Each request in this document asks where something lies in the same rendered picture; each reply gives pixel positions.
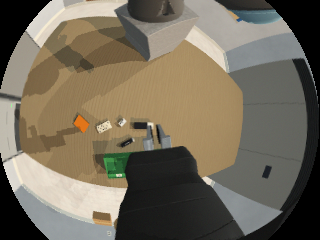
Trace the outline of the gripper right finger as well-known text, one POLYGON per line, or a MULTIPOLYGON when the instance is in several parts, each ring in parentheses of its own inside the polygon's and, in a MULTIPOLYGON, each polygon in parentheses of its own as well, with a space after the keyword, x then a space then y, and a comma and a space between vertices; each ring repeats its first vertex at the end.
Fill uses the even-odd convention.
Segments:
POLYGON ((156 125, 157 133, 158 133, 158 141, 161 144, 162 149, 171 148, 171 137, 170 135, 165 135, 160 124, 156 125), (160 141, 161 136, 161 141, 160 141))

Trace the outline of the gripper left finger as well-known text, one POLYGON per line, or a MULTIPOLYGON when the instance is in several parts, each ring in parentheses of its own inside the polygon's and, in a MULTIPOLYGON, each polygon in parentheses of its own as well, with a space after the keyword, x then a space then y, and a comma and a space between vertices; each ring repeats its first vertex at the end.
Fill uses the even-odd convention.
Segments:
POLYGON ((147 126, 147 138, 143 138, 143 147, 144 151, 151 151, 154 150, 153 147, 153 133, 152 133, 152 126, 148 125, 147 126))

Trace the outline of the green rack of three bins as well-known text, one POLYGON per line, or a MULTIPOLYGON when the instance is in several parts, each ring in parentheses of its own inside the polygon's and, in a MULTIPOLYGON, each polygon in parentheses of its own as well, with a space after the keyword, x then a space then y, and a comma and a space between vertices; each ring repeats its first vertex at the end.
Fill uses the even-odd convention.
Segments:
POLYGON ((125 167, 129 155, 133 152, 126 153, 107 153, 104 155, 104 163, 108 179, 112 178, 126 178, 125 167), (127 157, 127 158, 126 158, 127 157), (118 174, 117 174, 118 173, 118 174))

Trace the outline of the beige domino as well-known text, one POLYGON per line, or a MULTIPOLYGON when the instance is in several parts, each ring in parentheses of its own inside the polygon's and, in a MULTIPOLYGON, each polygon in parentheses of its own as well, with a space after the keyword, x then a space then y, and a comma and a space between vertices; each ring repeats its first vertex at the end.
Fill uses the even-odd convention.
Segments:
POLYGON ((101 132, 103 132, 103 131, 105 131, 105 130, 108 130, 108 129, 110 129, 110 128, 112 128, 112 126, 111 126, 111 124, 110 124, 109 121, 107 121, 107 122, 105 122, 105 123, 97 126, 97 129, 98 129, 98 132, 99 132, 99 133, 101 133, 101 132))

